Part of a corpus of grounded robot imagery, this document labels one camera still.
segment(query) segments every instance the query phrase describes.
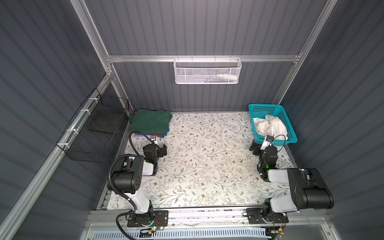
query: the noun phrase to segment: white mesh basket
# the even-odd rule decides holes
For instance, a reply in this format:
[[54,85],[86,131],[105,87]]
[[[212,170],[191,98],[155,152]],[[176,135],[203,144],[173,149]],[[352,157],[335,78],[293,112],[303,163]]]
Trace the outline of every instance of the white mesh basket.
[[177,84],[236,84],[241,61],[239,58],[175,58]]

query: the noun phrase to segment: black wire basket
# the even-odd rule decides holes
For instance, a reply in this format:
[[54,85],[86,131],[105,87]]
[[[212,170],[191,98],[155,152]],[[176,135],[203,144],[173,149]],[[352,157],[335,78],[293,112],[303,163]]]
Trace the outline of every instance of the black wire basket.
[[69,130],[66,143],[56,144],[71,160],[112,162],[129,121],[128,110],[127,99],[99,95],[83,110],[85,113],[78,124]]

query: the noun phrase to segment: crumpled white fabric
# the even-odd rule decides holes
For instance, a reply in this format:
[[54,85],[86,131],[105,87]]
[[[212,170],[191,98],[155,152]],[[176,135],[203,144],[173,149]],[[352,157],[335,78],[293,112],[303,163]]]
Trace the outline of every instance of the crumpled white fabric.
[[255,124],[256,132],[259,135],[270,135],[270,136],[278,136],[276,140],[288,140],[287,138],[287,128],[284,123],[278,118],[272,115],[265,115],[265,119],[263,118],[253,118],[253,123]]

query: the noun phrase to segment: teal plastic basket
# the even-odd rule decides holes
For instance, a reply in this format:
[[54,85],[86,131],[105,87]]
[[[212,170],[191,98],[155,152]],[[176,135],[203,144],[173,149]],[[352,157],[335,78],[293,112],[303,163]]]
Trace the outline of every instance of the teal plastic basket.
[[253,103],[249,104],[248,108],[249,113],[251,115],[251,124],[253,127],[253,133],[255,135],[255,141],[257,144],[263,144],[265,136],[257,134],[255,124],[253,123],[253,118],[265,118],[265,115],[273,115],[275,117],[280,118],[280,120],[284,123],[285,127],[287,128],[288,139],[285,141],[285,144],[284,140],[274,140],[273,145],[284,146],[288,143],[297,142],[296,133],[293,130],[292,124],[289,121],[287,113],[285,112],[283,106],[275,104]]

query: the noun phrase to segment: green fabric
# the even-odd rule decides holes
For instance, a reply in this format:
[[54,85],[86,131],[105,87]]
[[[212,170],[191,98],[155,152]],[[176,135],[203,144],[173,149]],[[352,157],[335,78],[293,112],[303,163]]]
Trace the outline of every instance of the green fabric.
[[169,111],[139,109],[135,115],[130,117],[131,124],[128,132],[139,131],[166,136],[171,118],[172,115]]

